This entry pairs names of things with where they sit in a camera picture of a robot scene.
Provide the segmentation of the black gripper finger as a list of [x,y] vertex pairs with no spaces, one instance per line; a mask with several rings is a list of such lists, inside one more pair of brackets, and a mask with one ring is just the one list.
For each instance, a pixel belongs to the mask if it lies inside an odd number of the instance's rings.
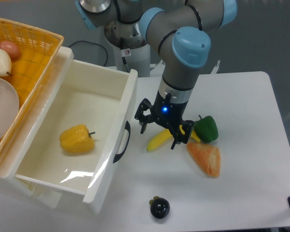
[[174,149],[176,144],[186,144],[193,131],[194,121],[192,120],[181,120],[180,122],[171,122],[170,133],[174,138],[171,145],[171,150]]
[[139,125],[141,126],[140,134],[145,132],[148,123],[152,123],[154,121],[151,116],[152,108],[153,105],[147,98],[144,98],[137,107],[134,118],[138,120]]

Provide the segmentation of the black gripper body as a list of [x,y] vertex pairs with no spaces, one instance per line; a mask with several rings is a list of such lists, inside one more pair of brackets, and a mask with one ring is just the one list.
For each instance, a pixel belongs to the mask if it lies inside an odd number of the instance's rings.
[[182,125],[182,116],[187,103],[168,102],[157,92],[154,104],[151,107],[151,122],[178,132],[179,126]]

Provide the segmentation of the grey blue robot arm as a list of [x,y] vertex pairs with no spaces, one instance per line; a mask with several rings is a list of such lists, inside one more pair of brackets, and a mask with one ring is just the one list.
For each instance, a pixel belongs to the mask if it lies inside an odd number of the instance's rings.
[[143,100],[135,119],[142,131],[147,124],[157,123],[169,130],[174,145],[187,143],[193,122],[182,115],[208,58],[207,32],[235,19],[236,1],[187,0],[170,12],[145,9],[142,0],[77,0],[75,6],[89,29],[104,28],[118,70],[147,76],[150,50],[157,52],[165,68],[156,99],[154,103]]

